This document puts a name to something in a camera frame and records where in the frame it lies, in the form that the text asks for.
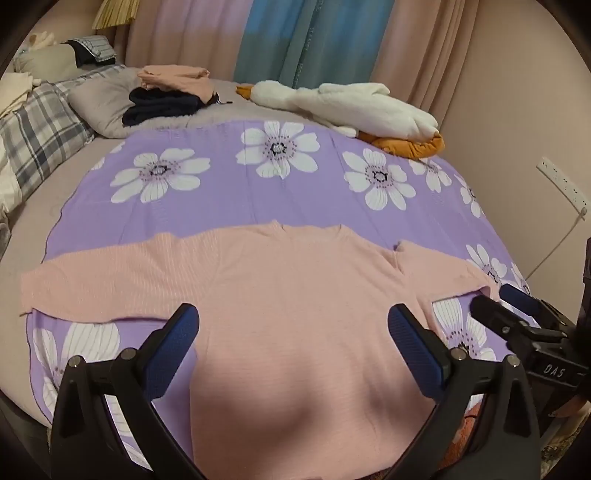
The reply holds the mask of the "pink knit sweater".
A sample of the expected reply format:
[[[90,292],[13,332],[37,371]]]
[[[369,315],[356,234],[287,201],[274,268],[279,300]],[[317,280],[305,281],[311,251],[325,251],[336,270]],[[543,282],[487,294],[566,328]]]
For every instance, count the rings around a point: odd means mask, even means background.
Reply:
[[[395,464],[432,411],[388,331],[405,304],[498,286],[475,265],[342,226],[276,222],[61,255],[23,275],[24,312],[78,323],[197,307],[195,464],[211,479],[358,479]]]

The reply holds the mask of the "white power strip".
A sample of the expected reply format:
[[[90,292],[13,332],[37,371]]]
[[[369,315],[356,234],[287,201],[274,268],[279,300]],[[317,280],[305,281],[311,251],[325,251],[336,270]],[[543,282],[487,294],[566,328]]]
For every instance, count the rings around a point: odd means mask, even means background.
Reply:
[[[590,202],[582,190],[551,160],[543,157],[537,169],[560,191],[578,214],[585,216],[590,212]]]

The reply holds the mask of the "white goose plush toy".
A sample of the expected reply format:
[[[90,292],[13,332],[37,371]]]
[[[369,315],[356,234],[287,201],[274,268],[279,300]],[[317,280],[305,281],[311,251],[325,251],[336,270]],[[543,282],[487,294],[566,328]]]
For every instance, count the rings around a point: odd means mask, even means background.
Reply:
[[[422,160],[445,148],[436,118],[392,97],[381,83],[323,83],[315,89],[294,89],[264,80],[238,85],[235,92],[256,105],[307,116],[394,156]]]

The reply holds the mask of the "purple floral bed sheet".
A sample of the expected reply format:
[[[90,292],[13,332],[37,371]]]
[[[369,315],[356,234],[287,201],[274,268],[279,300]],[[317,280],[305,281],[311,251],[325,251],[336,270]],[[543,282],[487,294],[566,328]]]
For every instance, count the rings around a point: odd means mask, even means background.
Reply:
[[[97,161],[58,218],[44,261],[163,232],[184,237],[273,220],[344,224],[386,248],[410,240],[459,257],[497,285],[530,293],[472,189],[449,163],[384,154],[302,121],[138,132]],[[500,360],[508,349],[471,318],[472,296],[436,303],[444,338],[478,359]],[[111,360],[123,348],[139,346],[157,324],[145,319],[92,326],[28,315],[31,386],[47,420],[70,357]]]

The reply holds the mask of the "plaid blue grey quilt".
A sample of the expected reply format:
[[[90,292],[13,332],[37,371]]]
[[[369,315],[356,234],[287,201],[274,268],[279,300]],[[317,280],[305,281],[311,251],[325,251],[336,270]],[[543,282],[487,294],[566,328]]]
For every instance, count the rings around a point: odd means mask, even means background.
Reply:
[[[1,119],[1,210],[23,203],[63,162],[94,139],[93,130],[70,107],[69,91],[105,78],[120,65],[60,82],[44,82],[26,102]]]

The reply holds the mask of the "cream folded cloth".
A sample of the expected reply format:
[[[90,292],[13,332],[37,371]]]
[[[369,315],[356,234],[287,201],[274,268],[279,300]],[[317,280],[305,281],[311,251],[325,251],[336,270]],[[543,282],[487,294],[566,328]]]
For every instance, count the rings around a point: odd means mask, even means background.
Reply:
[[[18,110],[35,87],[29,73],[5,73],[0,81],[0,116]]]

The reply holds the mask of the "folded pink garment on stack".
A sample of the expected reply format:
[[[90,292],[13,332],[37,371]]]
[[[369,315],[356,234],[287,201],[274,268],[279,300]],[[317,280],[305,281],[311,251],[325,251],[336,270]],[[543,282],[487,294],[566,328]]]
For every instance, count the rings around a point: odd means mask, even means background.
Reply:
[[[180,91],[197,96],[204,103],[215,94],[209,71],[202,67],[148,65],[137,72],[137,77],[145,89]]]

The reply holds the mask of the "striped folded cloth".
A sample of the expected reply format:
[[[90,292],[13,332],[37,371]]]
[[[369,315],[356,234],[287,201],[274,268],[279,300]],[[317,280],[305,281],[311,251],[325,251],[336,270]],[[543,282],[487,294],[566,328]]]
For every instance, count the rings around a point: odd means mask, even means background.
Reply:
[[[66,44],[73,49],[78,68],[86,65],[101,67],[116,63],[116,53],[103,35],[76,37],[67,40]]]

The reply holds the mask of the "yellow pleated lampshade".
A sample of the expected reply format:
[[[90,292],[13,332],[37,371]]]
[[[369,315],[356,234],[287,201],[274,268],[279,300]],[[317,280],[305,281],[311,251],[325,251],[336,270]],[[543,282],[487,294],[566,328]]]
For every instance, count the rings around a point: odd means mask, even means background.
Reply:
[[[139,0],[103,0],[92,29],[104,30],[130,24],[137,15]]]

